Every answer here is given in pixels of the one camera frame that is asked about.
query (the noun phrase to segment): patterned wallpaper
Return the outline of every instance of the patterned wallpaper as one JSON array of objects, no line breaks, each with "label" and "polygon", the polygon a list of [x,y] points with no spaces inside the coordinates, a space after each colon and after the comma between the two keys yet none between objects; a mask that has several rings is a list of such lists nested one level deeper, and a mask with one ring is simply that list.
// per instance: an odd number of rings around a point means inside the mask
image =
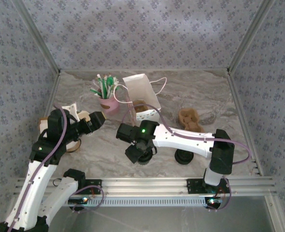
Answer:
[{"label": "patterned wallpaper", "polygon": [[0,0],[0,222],[26,172],[55,74],[9,0]]},{"label": "patterned wallpaper", "polygon": [[234,78],[266,175],[285,210],[285,0],[276,1]]},{"label": "patterned wallpaper", "polygon": [[227,67],[261,0],[24,0],[60,69]]}]

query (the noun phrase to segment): paper bag handle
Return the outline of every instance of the paper bag handle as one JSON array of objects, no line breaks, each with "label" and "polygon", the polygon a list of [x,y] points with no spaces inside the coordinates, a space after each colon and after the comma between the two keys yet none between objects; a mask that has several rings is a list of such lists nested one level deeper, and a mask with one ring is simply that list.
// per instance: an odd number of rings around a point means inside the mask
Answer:
[{"label": "paper bag handle", "polygon": [[163,88],[164,88],[165,85],[166,85],[167,78],[166,78],[166,77],[162,77],[161,79],[158,79],[157,81],[150,81],[150,83],[154,83],[154,82],[158,82],[158,81],[160,81],[160,80],[162,80],[162,79],[165,79],[165,83],[164,83],[162,89],[161,89],[158,93],[156,93],[156,95],[159,94],[160,92],[162,92]]},{"label": "paper bag handle", "polygon": [[117,86],[123,86],[124,88],[126,88],[126,89],[128,90],[128,88],[127,88],[126,86],[122,85],[122,84],[117,84],[117,85],[115,85],[115,86],[114,86],[114,98],[115,98],[115,100],[116,100],[117,102],[119,102],[119,103],[124,103],[124,104],[133,103],[132,101],[128,101],[128,102],[126,102],[126,101],[119,101],[119,100],[115,97],[115,89],[117,88]]}]

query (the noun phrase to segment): pink cup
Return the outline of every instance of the pink cup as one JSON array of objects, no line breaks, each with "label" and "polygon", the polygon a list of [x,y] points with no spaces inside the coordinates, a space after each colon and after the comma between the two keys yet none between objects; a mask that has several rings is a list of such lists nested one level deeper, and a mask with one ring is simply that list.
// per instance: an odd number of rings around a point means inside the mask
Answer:
[{"label": "pink cup", "polygon": [[119,112],[119,102],[114,97],[109,99],[98,98],[103,112],[107,115],[115,115]]}]

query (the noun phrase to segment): white cable tray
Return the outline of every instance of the white cable tray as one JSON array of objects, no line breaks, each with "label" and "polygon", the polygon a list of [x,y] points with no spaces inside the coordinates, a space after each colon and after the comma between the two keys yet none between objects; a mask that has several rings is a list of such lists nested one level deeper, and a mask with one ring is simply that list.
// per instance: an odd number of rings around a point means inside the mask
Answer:
[{"label": "white cable tray", "polygon": [[[88,200],[86,207],[94,207],[101,197]],[[109,197],[104,199],[101,207],[148,207],[148,206],[205,206],[204,197]]]}]

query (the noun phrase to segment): marble surface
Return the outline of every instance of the marble surface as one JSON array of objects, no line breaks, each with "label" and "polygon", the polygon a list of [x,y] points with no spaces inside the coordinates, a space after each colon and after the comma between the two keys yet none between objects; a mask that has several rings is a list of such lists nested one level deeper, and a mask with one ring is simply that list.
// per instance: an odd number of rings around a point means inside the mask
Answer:
[{"label": "marble surface", "polygon": [[[92,80],[96,74],[104,72],[62,72],[55,96],[59,105],[77,102],[78,110],[88,112],[100,111],[101,107],[96,96],[89,91],[93,87]],[[200,116],[200,124],[206,132],[224,129],[231,139],[245,143],[237,110],[232,100],[225,71],[126,71],[110,72],[122,77],[145,73],[150,81],[167,77],[167,85],[158,94],[161,112],[167,123],[182,129],[178,123],[178,111],[184,107],[193,107]],[[153,83],[155,92],[160,90],[160,82]],[[124,98],[124,91],[117,95]],[[195,177],[202,176],[209,160],[195,155],[188,165],[175,161],[173,148],[158,148],[158,153],[150,162],[141,166],[132,164],[124,154],[129,144],[115,138],[127,106],[121,104],[120,112],[108,117],[102,128],[91,136],[82,137],[82,145],[75,153],[66,153],[57,167],[54,176],[62,176],[69,168],[85,172],[87,177]],[[236,147],[234,160],[247,156],[245,150]],[[233,167],[233,175],[251,175],[253,164],[249,161]]]}]

